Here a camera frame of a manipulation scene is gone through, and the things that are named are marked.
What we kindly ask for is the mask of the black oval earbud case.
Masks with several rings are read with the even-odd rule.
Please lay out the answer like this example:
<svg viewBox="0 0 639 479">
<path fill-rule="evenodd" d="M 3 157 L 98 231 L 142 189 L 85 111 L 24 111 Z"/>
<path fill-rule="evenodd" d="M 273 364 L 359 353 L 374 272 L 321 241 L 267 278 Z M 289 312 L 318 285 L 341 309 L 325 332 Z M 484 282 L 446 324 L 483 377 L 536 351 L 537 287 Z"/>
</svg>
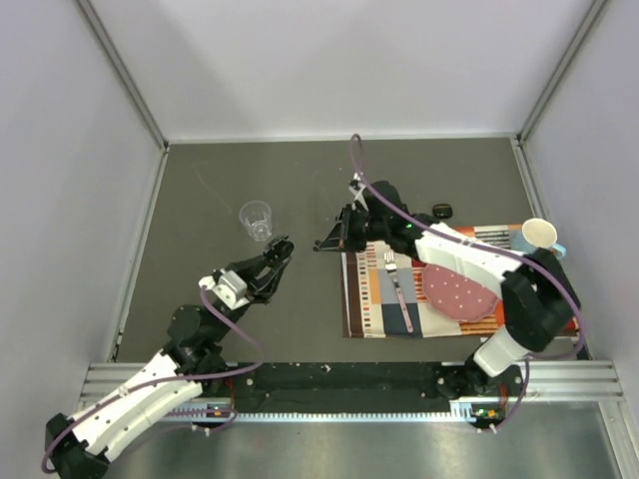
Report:
<svg viewBox="0 0 639 479">
<path fill-rule="evenodd" d="M 449 204 L 436 204 L 431 211 L 432 215 L 439 220 L 448 220 L 453 216 L 453 208 Z"/>
</svg>

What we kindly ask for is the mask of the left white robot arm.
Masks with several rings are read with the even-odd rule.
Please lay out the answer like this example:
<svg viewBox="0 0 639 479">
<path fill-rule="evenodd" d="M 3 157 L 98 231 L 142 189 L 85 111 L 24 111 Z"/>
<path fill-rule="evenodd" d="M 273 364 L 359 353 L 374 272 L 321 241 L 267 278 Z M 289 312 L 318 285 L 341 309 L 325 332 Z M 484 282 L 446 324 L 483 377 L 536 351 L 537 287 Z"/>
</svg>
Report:
<svg viewBox="0 0 639 479">
<path fill-rule="evenodd" d="M 46 424 L 43 473 L 60 478 L 101 478 L 142 433 L 177 407 L 201 395 L 216 395 L 228 378 L 260 368 L 264 360 L 229 367 L 220 342 L 232 331 L 264 349 L 238 322 L 248 309 L 271 301 L 295 249 L 286 236 L 262 253 L 215 269 L 198 282 L 200 303 L 178 307 L 169 341 L 129 380 L 94 405 L 59 413 Z"/>
</svg>

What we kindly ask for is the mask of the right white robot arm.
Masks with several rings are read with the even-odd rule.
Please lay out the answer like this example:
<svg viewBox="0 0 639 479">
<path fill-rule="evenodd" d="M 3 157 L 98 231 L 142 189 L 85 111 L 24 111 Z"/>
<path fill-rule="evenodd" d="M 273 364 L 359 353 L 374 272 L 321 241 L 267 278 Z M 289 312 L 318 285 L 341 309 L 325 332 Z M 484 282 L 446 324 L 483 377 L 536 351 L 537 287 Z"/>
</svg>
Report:
<svg viewBox="0 0 639 479">
<path fill-rule="evenodd" d="M 540 353 L 580 308 L 558 257 L 491 245 L 435 217 L 411 213 L 386 181 L 349 184 L 353 194 L 318 252 L 346 255 L 348 333 L 387 338 L 460 336 L 489 321 L 489 338 L 440 380 L 458 396 L 486 395 L 515 362 Z"/>
</svg>

